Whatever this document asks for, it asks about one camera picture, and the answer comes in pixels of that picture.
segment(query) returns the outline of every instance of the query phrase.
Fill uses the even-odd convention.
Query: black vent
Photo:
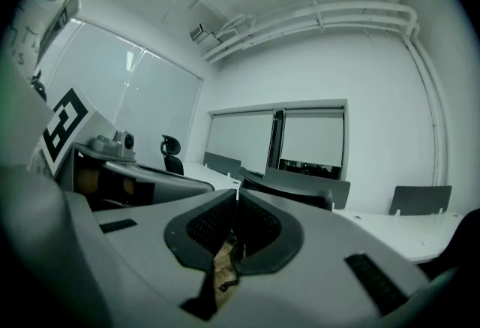
[[[217,254],[232,227],[236,199],[224,201],[187,224],[187,234],[213,255]]]
[[[133,227],[134,225],[137,225],[137,223],[131,218],[127,218],[125,220],[114,221],[112,223],[100,224],[100,229],[103,233],[110,233],[115,232],[116,230]]]
[[[345,261],[383,316],[407,301],[407,298],[366,254],[353,254]]]
[[[273,214],[247,198],[238,203],[235,235],[245,245],[247,256],[272,244],[281,232],[281,223]]]

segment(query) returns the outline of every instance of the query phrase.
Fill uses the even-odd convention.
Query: office chair
[[[182,147],[180,146],[179,141],[172,137],[162,134],[162,137],[165,139],[160,145],[162,151],[163,159],[165,160],[165,169],[168,172],[176,173],[183,176],[183,164],[179,158],[175,157]]]
[[[332,210],[332,191],[313,189],[304,190],[265,182],[262,178],[248,172],[243,167],[240,168],[239,173],[241,177],[241,188],[285,197],[289,200],[316,206],[317,208],[326,209],[328,211]]]
[[[480,209],[468,213],[457,227],[453,237],[439,257],[419,264],[429,278],[436,278],[451,268],[478,265],[478,237],[480,236]]]
[[[311,191],[331,191],[335,209],[344,209],[350,192],[350,183],[343,180],[326,179],[324,177],[308,176],[288,170],[267,168],[263,181],[267,184],[282,185],[289,188]]]
[[[452,186],[417,187],[397,186],[391,199],[388,213],[394,215],[398,210],[403,216],[431,215],[449,207]]]

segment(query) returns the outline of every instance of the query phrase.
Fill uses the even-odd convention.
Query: mesh backrest
[[[187,224],[187,234],[197,244],[217,254],[235,217],[236,199],[224,201]]]
[[[176,173],[183,176],[183,164],[182,161],[175,156],[165,156],[165,169],[167,172]]]
[[[238,203],[234,232],[250,256],[280,236],[281,223],[273,214],[245,198]]]

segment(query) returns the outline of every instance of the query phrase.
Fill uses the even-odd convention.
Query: white wall
[[[347,99],[348,209],[387,212],[396,185],[431,185],[430,107],[402,40],[383,32],[290,36],[223,64],[211,110]]]
[[[419,40],[445,93],[448,132],[448,209],[480,207],[480,47],[458,0],[400,0],[418,13]]]
[[[186,146],[186,161],[202,161],[208,132],[206,108],[217,68],[201,59],[200,49],[186,28],[163,22],[172,0],[82,0],[79,18],[109,29],[149,48],[203,79],[196,113]]]

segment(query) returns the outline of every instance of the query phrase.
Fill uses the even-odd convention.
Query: window blind
[[[264,173],[272,137],[273,112],[214,116],[207,152],[235,158],[254,172]]]
[[[341,167],[343,110],[287,111],[280,158]]]

